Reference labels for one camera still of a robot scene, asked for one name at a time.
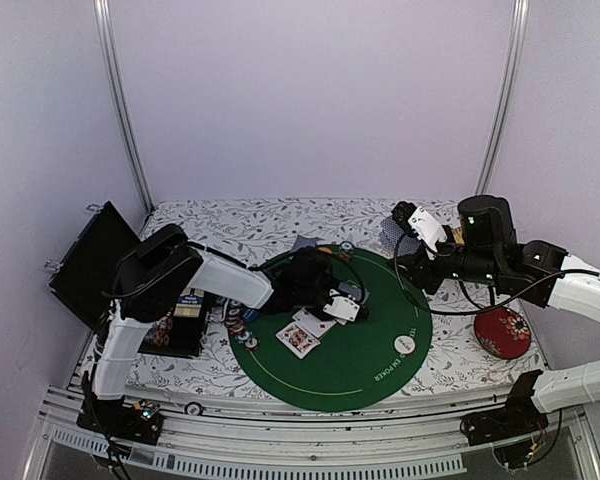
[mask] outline playing card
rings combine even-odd
[[[304,308],[298,310],[293,316],[300,328],[309,332],[316,338],[322,338],[336,324],[333,320],[320,320],[315,315],[307,312]]]
[[[304,331],[296,322],[292,322],[278,333],[276,337],[298,358],[304,358],[311,350],[320,345],[320,341]]]

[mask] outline white robotic arm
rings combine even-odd
[[[396,258],[400,273],[417,288],[434,294],[445,278],[465,280],[600,322],[599,269],[547,242],[517,243],[503,198],[470,197],[458,204],[458,213],[462,238],[457,240],[449,226],[413,204],[400,202],[393,209],[392,217],[405,235],[423,242],[415,253]],[[490,442],[546,426],[548,412],[599,400],[600,360],[566,370],[536,370],[518,378],[504,407],[466,415],[462,430],[471,444]]]
[[[237,300],[254,309],[263,308],[276,293],[271,280],[263,272],[249,270],[207,251],[204,247],[187,245],[185,248],[195,250],[193,253],[197,259],[195,271],[186,285],[189,288]],[[182,286],[178,286],[177,282],[174,288],[178,293],[182,291]],[[284,290],[284,285],[279,285],[279,290]],[[317,295],[310,292],[310,305],[322,308],[323,312],[330,316],[350,320],[360,311],[360,306],[354,300],[331,288],[325,287],[320,290],[318,286],[316,292]],[[123,301],[113,300],[108,333],[92,379],[92,391],[98,400],[118,400],[123,397],[127,375],[145,335],[154,323],[147,320],[138,321],[128,314],[125,315],[124,310]]]
[[[562,270],[599,269],[569,255]],[[556,281],[548,306],[600,322],[600,277],[574,273]],[[549,370],[538,377],[531,397],[539,412],[600,400],[600,360],[566,370]]]

